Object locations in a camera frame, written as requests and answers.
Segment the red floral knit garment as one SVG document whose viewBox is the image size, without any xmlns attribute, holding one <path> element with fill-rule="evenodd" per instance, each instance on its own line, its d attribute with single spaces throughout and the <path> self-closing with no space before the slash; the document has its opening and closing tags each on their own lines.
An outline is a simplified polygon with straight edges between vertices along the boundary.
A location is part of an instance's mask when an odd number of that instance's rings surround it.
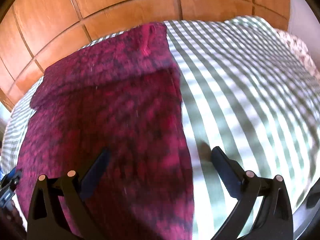
<svg viewBox="0 0 320 240">
<path fill-rule="evenodd" d="M 18 155 L 23 214 L 39 175 L 78 171 L 108 150 L 108 166 L 85 200 L 104 235 L 191 239 L 193 173 L 181 101 L 163 23 L 138 26 L 48 67 Z"/>
</svg>

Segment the green checked bed cover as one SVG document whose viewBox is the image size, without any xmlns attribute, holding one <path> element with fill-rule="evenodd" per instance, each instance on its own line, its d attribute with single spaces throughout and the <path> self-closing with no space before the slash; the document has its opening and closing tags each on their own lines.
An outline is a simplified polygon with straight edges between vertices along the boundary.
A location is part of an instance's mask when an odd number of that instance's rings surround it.
<svg viewBox="0 0 320 240">
<path fill-rule="evenodd" d="M 153 23 L 166 25 L 180 70 L 182 127 L 193 173 L 191 239 L 213 239 L 238 202 L 212 164 L 216 146 L 244 171 L 269 179 L 281 175 L 293 215 L 319 180 L 319 80 L 260 17 Z M 17 168 L 34 114 L 31 98 L 43 77 L 14 107 L 1 149 L 1 179 Z M 16 190 L 8 218 L 28 223 Z M 250 232 L 262 200 L 255 201 L 239 237 Z M 59 201 L 72 233 L 81 237 L 65 199 Z"/>
</svg>

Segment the floral pink bedsheet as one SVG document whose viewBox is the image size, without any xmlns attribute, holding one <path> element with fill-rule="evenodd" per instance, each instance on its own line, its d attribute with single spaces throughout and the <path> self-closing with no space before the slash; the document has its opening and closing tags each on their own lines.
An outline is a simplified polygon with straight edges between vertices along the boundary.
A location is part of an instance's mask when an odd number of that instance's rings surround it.
<svg viewBox="0 0 320 240">
<path fill-rule="evenodd" d="M 276 32 L 282 42 L 287 44 L 289 49 L 295 54 L 299 59 L 305 69 L 319 80 L 319 70 L 317 69 L 306 44 L 295 35 L 289 34 L 286 31 L 276 29 Z"/>
</svg>

